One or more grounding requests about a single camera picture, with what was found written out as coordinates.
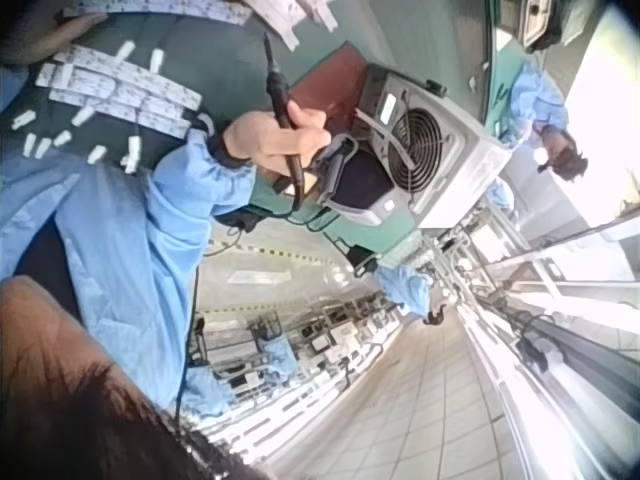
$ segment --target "workstation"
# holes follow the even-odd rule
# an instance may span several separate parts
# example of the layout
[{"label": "workstation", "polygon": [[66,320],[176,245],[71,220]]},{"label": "workstation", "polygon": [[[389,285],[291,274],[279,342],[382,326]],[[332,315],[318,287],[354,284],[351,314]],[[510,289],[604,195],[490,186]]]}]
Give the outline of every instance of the workstation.
[{"label": "workstation", "polygon": [[[584,415],[606,405],[612,424],[636,431],[638,332],[625,322],[635,321],[639,308],[633,286],[637,191],[625,197],[623,211],[599,223],[576,206],[570,190],[584,183],[587,165],[576,142],[583,145],[588,135],[571,130],[574,139],[565,118],[567,97],[574,105],[569,112],[579,103],[578,93],[572,99],[570,92],[580,87],[584,95],[581,62],[589,65],[589,48],[596,50],[606,29],[618,25],[604,5],[58,3],[52,18],[59,25],[86,15],[108,18],[29,62],[28,77],[3,60],[3,83],[15,71],[24,84],[8,106],[2,104],[6,151],[19,153],[0,163],[3,185],[10,187],[0,197],[9,199],[0,229],[15,231],[24,215],[11,217],[22,208],[16,198],[24,196],[12,183],[15,172],[19,180],[41,173],[38,188],[60,205],[70,194],[60,195],[49,182],[73,188],[77,176],[95,175],[82,187],[80,203],[89,207],[86,199],[95,193],[104,218],[126,211],[129,197],[136,205],[148,203],[146,214],[100,227],[98,213],[77,206],[61,213],[53,223],[71,275],[59,283],[70,285],[77,298],[66,304],[55,288],[45,290],[178,426],[183,422],[249,467],[284,479],[444,480],[469,472],[496,479],[578,478],[576,472],[617,478],[630,471],[630,447]],[[523,85],[542,101],[518,103]],[[291,100],[300,108],[292,109]],[[555,132],[545,133],[539,123]],[[261,133],[258,124],[270,130]],[[291,151],[260,150],[267,137],[311,129],[328,132],[330,142],[316,135],[310,147],[300,142]],[[524,143],[529,135],[538,136],[535,147]],[[255,150],[240,148],[245,143]],[[571,158],[557,160],[565,148]],[[598,168],[594,151],[585,148],[590,169]],[[72,162],[81,168],[67,167]],[[168,163],[177,168],[165,170]],[[57,164],[64,165],[58,172]],[[546,179],[544,192],[527,189],[524,166]],[[103,178],[86,174],[90,169],[111,173]],[[205,188],[221,195],[204,216],[164,223],[157,216],[162,208],[174,214],[187,205],[171,195],[200,192],[190,174],[222,179]],[[101,189],[111,188],[112,175],[128,186],[105,196]],[[557,186],[558,178],[571,186]],[[555,215],[540,207],[545,195],[558,201]],[[74,215],[75,222],[69,220]],[[547,230],[543,215],[549,215]],[[145,221],[150,248],[134,238],[136,222]],[[83,245],[86,238],[69,235],[74,228],[91,230],[91,248]],[[190,229],[197,241],[187,235]],[[616,246],[604,252],[600,236]],[[611,265],[619,261],[611,271],[624,281],[611,272],[601,280],[602,265],[598,274],[576,274],[579,261],[569,257],[588,256],[584,242],[602,247],[593,255],[606,253]],[[12,255],[21,247],[4,244],[3,280],[33,272],[40,283],[39,270],[47,269],[42,255],[49,253],[46,247],[34,253],[36,243],[27,242],[15,264]],[[118,258],[123,250],[129,259]],[[83,265],[91,256],[104,256],[109,267],[96,264],[96,275],[96,265]],[[144,273],[147,257],[152,276]],[[40,269],[33,267],[38,262]],[[120,298],[123,284],[128,287]],[[150,284],[156,293],[148,296],[143,290]],[[104,294],[111,290],[113,301]],[[606,326],[616,332],[615,345],[611,332],[592,327],[603,324],[598,312],[605,307],[587,312],[578,297],[628,306],[615,307],[622,320]],[[118,322],[128,327],[132,316],[174,323],[155,347],[136,325],[145,354],[129,355],[137,340],[118,330]],[[104,319],[114,323],[103,325]],[[585,361],[585,352],[598,362]],[[143,372],[146,362],[153,373]],[[526,388],[511,364],[526,372]],[[606,378],[612,371],[624,374]],[[158,372],[163,380],[151,385]],[[436,398],[438,379],[444,401]],[[162,395],[158,385],[167,387]],[[468,395],[450,402],[458,389]],[[585,400],[587,390],[595,403]],[[531,400],[537,396],[547,399],[544,405]],[[447,405],[444,418],[427,413],[432,404]],[[467,411],[471,404],[473,412]],[[476,404],[484,405],[482,412]],[[465,422],[457,417],[462,410]],[[559,466],[550,459],[534,432],[535,415],[549,420],[545,425],[558,438],[568,435],[579,444],[556,445],[575,462]],[[425,436],[433,428],[441,429],[439,442]],[[491,441],[476,441],[495,449],[474,456],[467,446],[456,457],[465,460],[453,462],[447,452],[480,431]],[[505,435],[509,449],[500,445]],[[436,451],[438,461],[431,459]],[[208,471],[232,471],[217,468]]]}]

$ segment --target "blue lab coat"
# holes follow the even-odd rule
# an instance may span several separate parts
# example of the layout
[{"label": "blue lab coat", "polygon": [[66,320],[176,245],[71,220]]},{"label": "blue lab coat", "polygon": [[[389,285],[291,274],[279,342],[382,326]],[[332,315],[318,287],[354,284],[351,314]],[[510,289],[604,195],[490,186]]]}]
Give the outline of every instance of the blue lab coat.
[{"label": "blue lab coat", "polygon": [[489,190],[485,192],[485,195],[487,200],[498,208],[502,208],[509,212],[515,208],[516,197],[513,194],[513,190],[511,190],[509,184],[500,177],[496,177],[489,187]]},{"label": "blue lab coat", "polygon": [[155,171],[135,177],[54,148],[24,158],[22,139],[6,140],[0,159],[0,281],[54,215],[86,329],[161,408],[180,385],[190,280],[210,217],[246,205],[255,181],[253,167],[219,165],[205,140],[192,130]]},{"label": "blue lab coat", "polygon": [[569,112],[558,86],[546,72],[527,62],[511,87],[509,112],[500,140],[509,148],[516,148],[529,140],[532,147],[540,146],[537,135],[531,137],[533,126],[553,125],[566,130]]},{"label": "blue lab coat", "polygon": [[430,311],[429,287],[433,283],[428,275],[418,274],[406,267],[379,265],[374,276],[389,300],[406,305],[422,317],[427,316]]}]

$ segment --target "fan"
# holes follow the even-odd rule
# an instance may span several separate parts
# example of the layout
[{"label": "fan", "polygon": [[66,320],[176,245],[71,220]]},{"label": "fan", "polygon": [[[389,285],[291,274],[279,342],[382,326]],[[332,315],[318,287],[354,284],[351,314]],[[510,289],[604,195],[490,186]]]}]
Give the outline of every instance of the fan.
[{"label": "fan", "polygon": [[392,134],[415,164],[415,168],[409,170],[393,144],[389,144],[389,172],[394,182],[408,193],[424,190],[442,160],[444,140],[437,120],[426,110],[414,108],[398,120]]}]

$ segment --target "fluorescent light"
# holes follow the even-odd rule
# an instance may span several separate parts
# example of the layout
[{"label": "fluorescent light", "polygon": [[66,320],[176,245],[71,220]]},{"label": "fluorescent light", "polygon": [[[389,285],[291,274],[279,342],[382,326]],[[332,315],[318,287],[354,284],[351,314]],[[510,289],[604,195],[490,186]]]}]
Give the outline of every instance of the fluorescent light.
[{"label": "fluorescent light", "polygon": [[593,323],[640,335],[640,311],[624,303],[606,302],[584,297],[560,297],[554,299],[548,293],[511,293],[529,305],[551,312],[562,312]]}]

